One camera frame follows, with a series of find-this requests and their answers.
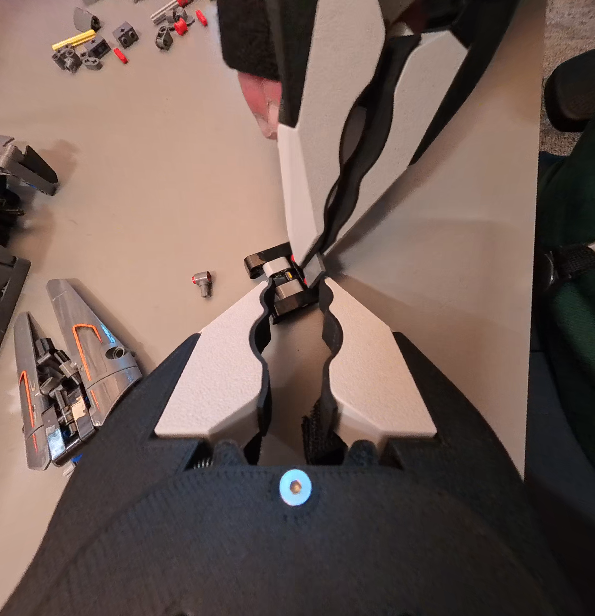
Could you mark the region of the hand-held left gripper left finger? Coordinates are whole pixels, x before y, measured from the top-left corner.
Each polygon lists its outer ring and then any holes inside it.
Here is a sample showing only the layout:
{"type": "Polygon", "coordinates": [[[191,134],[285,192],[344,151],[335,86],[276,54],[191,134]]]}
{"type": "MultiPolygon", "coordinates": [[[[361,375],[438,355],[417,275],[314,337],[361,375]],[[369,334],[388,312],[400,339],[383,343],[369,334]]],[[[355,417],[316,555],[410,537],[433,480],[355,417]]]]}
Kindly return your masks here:
{"type": "Polygon", "coordinates": [[[263,281],[199,333],[155,426],[159,438],[234,441],[260,455],[271,423],[271,385],[263,350],[271,340],[275,297],[263,281]]]}

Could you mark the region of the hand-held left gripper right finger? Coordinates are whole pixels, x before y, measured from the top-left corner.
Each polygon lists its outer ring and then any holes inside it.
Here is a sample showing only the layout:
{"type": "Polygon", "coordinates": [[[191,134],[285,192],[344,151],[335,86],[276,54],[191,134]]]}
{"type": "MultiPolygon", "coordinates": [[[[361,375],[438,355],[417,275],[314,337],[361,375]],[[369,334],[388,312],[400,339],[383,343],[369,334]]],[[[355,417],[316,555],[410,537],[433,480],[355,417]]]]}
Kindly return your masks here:
{"type": "Polygon", "coordinates": [[[319,286],[323,340],[320,420],[324,435],[351,447],[390,439],[432,439],[437,428],[389,326],[331,278],[319,286]]]}

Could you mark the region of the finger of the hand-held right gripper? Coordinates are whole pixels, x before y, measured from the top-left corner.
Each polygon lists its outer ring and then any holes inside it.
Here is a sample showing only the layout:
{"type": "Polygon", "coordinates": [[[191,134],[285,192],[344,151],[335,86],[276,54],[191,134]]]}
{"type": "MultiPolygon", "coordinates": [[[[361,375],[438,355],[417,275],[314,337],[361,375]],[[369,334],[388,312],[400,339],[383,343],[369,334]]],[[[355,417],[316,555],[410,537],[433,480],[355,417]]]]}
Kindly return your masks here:
{"type": "Polygon", "coordinates": [[[320,252],[361,220],[407,169],[466,55],[450,31],[386,43],[362,134],[326,208],[320,252]]]}
{"type": "Polygon", "coordinates": [[[385,37],[378,1],[317,2],[298,120],[278,127],[286,228],[299,265],[323,235],[342,132],[374,76],[385,37]]]}

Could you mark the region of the small yellow-axle lego assembly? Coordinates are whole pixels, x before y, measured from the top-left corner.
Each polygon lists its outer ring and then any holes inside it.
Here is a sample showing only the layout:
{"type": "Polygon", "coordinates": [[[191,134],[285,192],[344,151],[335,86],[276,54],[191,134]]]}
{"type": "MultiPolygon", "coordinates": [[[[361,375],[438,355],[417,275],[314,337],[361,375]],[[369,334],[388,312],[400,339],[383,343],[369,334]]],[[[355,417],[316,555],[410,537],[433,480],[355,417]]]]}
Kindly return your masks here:
{"type": "Polygon", "coordinates": [[[250,279],[264,276],[273,282],[271,320],[277,325],[298,312],[318,304],[318,288],[309,288],[288,242],[247,255],[245,269],[250,279]]]}

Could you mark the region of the grey pointed lego wing assembly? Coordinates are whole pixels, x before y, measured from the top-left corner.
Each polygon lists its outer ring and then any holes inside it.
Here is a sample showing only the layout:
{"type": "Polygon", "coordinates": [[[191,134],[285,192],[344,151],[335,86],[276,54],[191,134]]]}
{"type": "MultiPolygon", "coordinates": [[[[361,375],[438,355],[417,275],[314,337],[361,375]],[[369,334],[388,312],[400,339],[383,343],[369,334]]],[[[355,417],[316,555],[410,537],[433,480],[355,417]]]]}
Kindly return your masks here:
{"type": "Polygon", "coordinates": [[[50,280],[46,290],[66,350],[44,335],[29,312],[14,324],[25,456],[34,471],[77,457],[142,378],[131,350],[67,280],[50,280]]]}

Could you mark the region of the pile of lego pieces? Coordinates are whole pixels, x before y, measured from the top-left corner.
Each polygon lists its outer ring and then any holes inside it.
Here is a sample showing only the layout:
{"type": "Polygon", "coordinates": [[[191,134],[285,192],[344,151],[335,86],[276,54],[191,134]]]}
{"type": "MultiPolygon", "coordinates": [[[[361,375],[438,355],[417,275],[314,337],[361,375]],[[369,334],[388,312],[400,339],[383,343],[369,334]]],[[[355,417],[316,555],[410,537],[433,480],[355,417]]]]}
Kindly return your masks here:
{"type": "MultiPolygon", "coordinates": [[[[84,1],[83,6],[75,6],[73,26],[77,34],[52,45],[52,61],[62,71],[76,74],[82,66],[98,71],[109,53],[126,65],[129,59],[124,52],[140,39],[138,30],[125,21],[112,31],[115,42],[110,43],[101,35],[102,20],[87,9],[92,4],[93,1],[84,1]]],[[[201,9],[189,9],[192,4],[192,1],[169,1],[152,13],[150,20],[155,27],[153,40],[157,50],[168,52],[174,38],[185,35],[195,23],[202,27],[209,25],[201,9]]]]}

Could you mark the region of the partly built lego model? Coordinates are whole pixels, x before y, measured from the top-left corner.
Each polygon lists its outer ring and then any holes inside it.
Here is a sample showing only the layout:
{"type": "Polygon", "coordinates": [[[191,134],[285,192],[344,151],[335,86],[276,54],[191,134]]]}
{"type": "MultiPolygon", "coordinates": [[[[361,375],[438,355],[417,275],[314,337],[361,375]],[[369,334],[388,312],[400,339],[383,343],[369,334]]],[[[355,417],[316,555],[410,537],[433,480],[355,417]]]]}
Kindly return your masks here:
{"type": "Polygon", "coordinates": [[[7,245],[24,215],[21,197],[10,185],[26,186],[53,196],[59,186],[55,171],[30,145],[18,148],[0,135],[0,348],[30,270],[30,261],[11,254],[7,245]]]}

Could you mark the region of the person's right hand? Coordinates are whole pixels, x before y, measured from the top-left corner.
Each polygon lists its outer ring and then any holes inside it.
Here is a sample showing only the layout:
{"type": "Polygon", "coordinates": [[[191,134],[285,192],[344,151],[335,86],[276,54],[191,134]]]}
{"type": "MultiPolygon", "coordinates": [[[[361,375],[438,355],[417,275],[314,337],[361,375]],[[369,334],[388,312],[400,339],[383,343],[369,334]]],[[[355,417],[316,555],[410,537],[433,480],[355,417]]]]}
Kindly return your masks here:
{"type": "Polygon", "coordinates": [[[266,139],[277,140],[282,87],[272,81],[248,73],[238,73],[242,94],[266,139]]]}

